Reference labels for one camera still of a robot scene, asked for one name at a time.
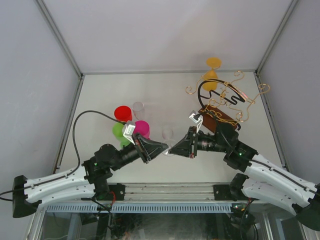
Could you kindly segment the red wine glass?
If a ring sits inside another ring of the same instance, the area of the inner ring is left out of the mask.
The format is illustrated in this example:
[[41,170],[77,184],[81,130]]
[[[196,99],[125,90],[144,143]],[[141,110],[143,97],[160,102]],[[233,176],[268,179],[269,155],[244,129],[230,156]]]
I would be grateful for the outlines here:
[[126,105],[121,105],[114,110],[114,116],[118,121],[128,122],[133,119],[132,110]]

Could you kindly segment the green wine glass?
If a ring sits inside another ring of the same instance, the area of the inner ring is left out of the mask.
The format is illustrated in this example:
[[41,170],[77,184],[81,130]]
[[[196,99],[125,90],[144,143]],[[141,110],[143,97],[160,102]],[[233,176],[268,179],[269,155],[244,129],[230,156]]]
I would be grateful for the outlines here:
[[114,126],[112,127],[112,133],[115,136],[115,138],[119,141],[121,148],[126,147],[131,143],[129,140],[127,140],[124,137],[123,128],[124,128],[124,125],[118,122],[115,123]]

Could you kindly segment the clear wine glass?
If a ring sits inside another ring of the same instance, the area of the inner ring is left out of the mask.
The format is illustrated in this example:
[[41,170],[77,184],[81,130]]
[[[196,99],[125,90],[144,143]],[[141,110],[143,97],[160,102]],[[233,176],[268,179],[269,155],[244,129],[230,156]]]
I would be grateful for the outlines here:
[[163,143],[168,145],[168,149],[164,150],[162,153],[168,157],[173,156],[171,153],[169,153],[169,151],[176,144],[176,141],[173,139],[173,136],[174,131],[171,127],[166,126],[162,129]]
[[143,121],[145,119],[145,106],[142,102],[134,102],[132,105],[132,111],[138,121]]

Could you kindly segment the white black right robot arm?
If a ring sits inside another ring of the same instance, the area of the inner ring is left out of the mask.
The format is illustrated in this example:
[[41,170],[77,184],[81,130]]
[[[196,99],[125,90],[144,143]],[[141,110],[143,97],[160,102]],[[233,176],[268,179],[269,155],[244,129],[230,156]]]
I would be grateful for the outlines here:
[[228,123],[219,123],[214,134],[191,126],[169,153],[191,159],[198,151],[225,153],[224,162],[239,171],[229,184],[234,199],[247,197],[270,203],[291,213],[304,226],[319,231],[320,186],[273,164],[238,137]]

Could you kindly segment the clear wine glass front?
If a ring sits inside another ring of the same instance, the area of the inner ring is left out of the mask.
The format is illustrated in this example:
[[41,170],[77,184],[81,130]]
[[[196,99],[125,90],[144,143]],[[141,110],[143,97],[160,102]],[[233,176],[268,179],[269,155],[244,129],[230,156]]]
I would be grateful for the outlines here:
[[132,105],[132,111],[138,121],[143,121],[145,119],[145,106],[142,102],[134,102]]

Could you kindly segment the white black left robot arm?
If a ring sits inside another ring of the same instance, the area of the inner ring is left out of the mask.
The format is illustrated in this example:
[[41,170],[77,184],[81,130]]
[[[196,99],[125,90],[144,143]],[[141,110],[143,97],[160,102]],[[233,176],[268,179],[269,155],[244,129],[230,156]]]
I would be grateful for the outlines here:
[[104,200],[110,194],[107,180],[113,172],[138,159],[147,164],[167,149],[167,144],[137,133],[123,149],[109,143],[102,145],[79,167],[38,179],[17,176],[12,187],[12,216],[27,217],[39,208],[68,200]]

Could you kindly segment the clear wine glass back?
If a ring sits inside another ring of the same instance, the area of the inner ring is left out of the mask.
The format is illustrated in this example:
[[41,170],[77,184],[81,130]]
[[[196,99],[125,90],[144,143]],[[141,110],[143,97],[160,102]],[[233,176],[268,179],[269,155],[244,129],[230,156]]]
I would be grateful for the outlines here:
[[174,131],[171,127],[166,126],[162,129],[163,143],[168,145],[168,149],[164,150],[162,153],[168,157],[173,156],[171,153],[169,153],[169,151],[176,144],[176,141],[173,139],[173,136]]

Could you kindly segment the pink wine glass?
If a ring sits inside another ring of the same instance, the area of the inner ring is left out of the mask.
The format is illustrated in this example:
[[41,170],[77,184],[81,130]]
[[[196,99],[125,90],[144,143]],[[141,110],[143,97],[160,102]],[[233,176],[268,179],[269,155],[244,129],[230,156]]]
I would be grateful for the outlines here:
[[135,129],[133,131],[134,134],[140,134],[146,139],[150,138],[150,126],[144,120],[138,120],[135,122]]

